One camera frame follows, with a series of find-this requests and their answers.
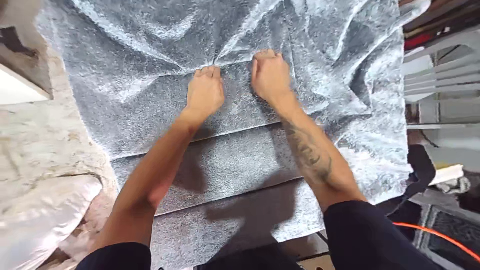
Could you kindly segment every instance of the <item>finger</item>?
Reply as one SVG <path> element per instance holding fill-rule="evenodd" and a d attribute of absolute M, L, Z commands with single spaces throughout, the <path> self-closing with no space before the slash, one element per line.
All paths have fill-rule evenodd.
<path fill-rule="evenodd" d="M 220 67 L 213 66 L 213 78 L 220 79 Z"/>
<path fill-rule="evenodd" d="M 253 59 L 252 61 L 252 80 L 257 78 L 257 70 L 258 70 L 258 61 Z"/>
<path fill-rule="evenodd" d="M 215 67 L 214 66 L 208 66 L 207 67 L 207 76 L 209 77 L 213 77 L 213 71 L 214 71 Z"/>
<path fill-rule="evenodd" d="M 268 57 L 275 57 L 275 51 L 272 50 L 272 49 L 267 49 L 266 55 L 267 55 Z"/>
<path fill-rule="evenodd" d="M 223 81 L 220 80 L 220 84 L 218 85 L 218 89 L 220 91 L 220 95 L 222 96 L 223 99 L 225 99 L 225 96 L 223 95 Z"/>
<path fill-rule="evenodd" d="M 208 70 L 208 67 L 203 67 L 201 72 L 200 72 L 200 76 L 205 75 L 205 73 L 207 73 L 207 70 Z"/>

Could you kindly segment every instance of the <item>hand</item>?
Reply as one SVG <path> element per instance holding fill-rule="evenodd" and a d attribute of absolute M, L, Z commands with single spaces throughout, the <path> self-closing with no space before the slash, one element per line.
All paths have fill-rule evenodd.
<path fill-rule="evenodd" d="M 224 99 L 220 68 L 204 67 L 195 71 L 188 84 L 187 106 L 184 110 L 203 122 L 222 106 Z"/>
<path fill-rule="evenodd" d="M 274 109 L 283 107 L 285 102 L 296 103 L 290 89 L 290 67 L 282 54 L 272 49 L 263 49 L 253 56 L 252 87 Z"/>

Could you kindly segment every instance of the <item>orange cable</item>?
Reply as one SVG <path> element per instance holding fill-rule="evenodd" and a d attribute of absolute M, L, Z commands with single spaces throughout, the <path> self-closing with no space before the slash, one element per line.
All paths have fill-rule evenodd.
<path fill-rule="evenodd" d="M 468 247 L 462 245 L 460 242 L 458 242 L 457 240 L 455 239 L 452 239 L 448 236 L 446 236 L 445 234 L 443 233 L 439 233 L 437 232 L 436 230 L 433 230 L 433 229 L 430 229 L 430 228 L 425 228 L 425 227 L 422 227 L 422 226 L 418 226 L 418 225 L 413 225 L 413 224 L 408 224 L 408 223 L 403 223 L 403 222 L 394 222 L 393 223 L 394 225 L 397 225 L 397 226 L 404 226 L 404 227 L 410 227 L 410 228 L 414 228 L 414 229 L 419 229 L 419 230 L 422 230 L 422 231 L 425 231 L 425 232 L 428 232 L 428 233 L 432 233 L 438 237 L 441 237 L 445 240 L 447 240 L 448 242 L 458 246 L 459 248 L 461 248 L 463 251 L 467 252 L 470 256 L 472 256 L 474 259 L 476 259 L 478 262 L 480 262 L 480 256 L 478 256 L 477 254 L 475 254 L 475 252 L 471 251 Z"/>

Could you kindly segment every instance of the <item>crumpled foil sheet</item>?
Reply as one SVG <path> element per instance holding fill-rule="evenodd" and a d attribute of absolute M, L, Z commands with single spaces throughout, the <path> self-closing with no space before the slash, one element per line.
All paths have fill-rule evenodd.
<path fill-rule="evenodd" d="M 278 241 L 323 228 L 305 182 L 289 181 L 299 173 L 279 119 L 250 88 L 258 49 L 283 52 L 304 110 L 372 203 L 403 193 L 401 26 L 420 13 L 400 14 L 395 0 L 46 0 L 37 27 L 63 56 L 82 120 L 121 185 L 185 105 L 192 72 L 221 66 L 225 104 L 188 147 L 154 222 L 152 267 L 175 269 L 269 242 L 245 241 L 256 231 L 246 209 L 269 209 L 262 232 Z M 256 203 L 239 214 L 209 217 L 247 198 Z M 278 198 L 290 203 L 267 207 Z M 220 250 L 231 239 L 240 243 Z"/>

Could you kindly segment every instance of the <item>forearm tattoo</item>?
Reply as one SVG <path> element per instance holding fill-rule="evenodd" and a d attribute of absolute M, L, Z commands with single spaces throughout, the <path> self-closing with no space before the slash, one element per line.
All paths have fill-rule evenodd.
<path fill-rule="evenodd" d="M 304 177 L 310 178 L 315 184 L 326 183 L 332 171 L 330 155 L 315 144 L 315 140 L 308 132 L 285 119 L 282 119 L 282 123 L 297 166 Z"/>

